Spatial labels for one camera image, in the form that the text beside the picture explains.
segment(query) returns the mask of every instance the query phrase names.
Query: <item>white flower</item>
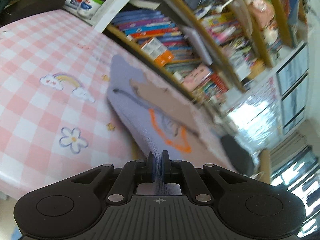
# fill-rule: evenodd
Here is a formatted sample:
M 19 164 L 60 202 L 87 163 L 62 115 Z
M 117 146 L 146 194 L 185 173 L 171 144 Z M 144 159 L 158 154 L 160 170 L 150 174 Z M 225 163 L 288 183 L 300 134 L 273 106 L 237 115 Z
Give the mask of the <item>white flower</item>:
M 62 147 L 70 146 L 72 153 L 77 154 L 81 151 L 81 148 L 87 148 L 88 142 L 80 137 L 81 132 L 79 128 L 74 128 L 72 131 L 68 127 L 63 127 L 61 129 L 63 137 L 59 140 Z
M 56 90 L 63 89 L 63 86 L 61 85 L 60 81 L 52 75 L 46 75 L 45 77 L 40 78 L 40 83 L 45 86 L 52 87 Z
M 90 94 L 88 90 L 82 87 L 78 87 L 73 90 L 72 92 L 76 97 L 81 98 L 83 100 L 89 101 L 91 103 L 94 103 L 96 100 L 93 98 L 93 96 Z

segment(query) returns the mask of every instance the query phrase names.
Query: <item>checkered tablecloth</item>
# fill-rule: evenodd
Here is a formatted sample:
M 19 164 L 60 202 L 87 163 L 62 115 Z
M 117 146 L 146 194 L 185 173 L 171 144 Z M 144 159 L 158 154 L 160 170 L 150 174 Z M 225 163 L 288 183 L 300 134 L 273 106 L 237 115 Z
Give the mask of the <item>checkered tablecloth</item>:
M 122 167 L 136 158 L 107 102 L 115 54 L 137 62 L 62 10 L 0 28 L 0 191 L 18 199 L 103 163 Z

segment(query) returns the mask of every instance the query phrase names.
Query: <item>window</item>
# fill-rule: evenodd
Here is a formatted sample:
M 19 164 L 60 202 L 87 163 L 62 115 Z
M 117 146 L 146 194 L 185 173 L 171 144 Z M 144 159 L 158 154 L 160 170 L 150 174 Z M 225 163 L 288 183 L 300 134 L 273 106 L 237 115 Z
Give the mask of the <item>window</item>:
M 271 185 L 283 185 L 297 195 L 306 207 L 306 219 L 298 236 L 303 237 L 320 230 L 320 166 L 312 146 L 305 147 L 275 171 L 272 179 Z

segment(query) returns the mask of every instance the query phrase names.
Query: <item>flower drawing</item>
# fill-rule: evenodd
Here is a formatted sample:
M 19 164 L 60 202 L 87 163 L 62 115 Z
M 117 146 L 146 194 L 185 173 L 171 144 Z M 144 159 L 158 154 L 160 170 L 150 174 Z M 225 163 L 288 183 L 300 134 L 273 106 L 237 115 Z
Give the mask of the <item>flower drawing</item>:
M 81 148 L 87 148 L 89 145 L 86 139 L 80 136 L 79 128 L 70 130 L 68 127 L 63 127 L 61 133 L 63 137 L 59 140 L 60 146 L 70 147 L 71 152 L 74 154 L 80 153 Z

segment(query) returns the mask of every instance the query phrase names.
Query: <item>pen holder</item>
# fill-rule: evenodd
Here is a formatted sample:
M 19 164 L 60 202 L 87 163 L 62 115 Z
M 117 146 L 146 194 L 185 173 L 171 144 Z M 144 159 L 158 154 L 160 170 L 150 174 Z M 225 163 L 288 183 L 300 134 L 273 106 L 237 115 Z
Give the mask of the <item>pen holder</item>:
M 101 0 L 83 0 L 77 9 L 77 12 L 80 16 L 91 19 L 102 4 L 103 1 Z

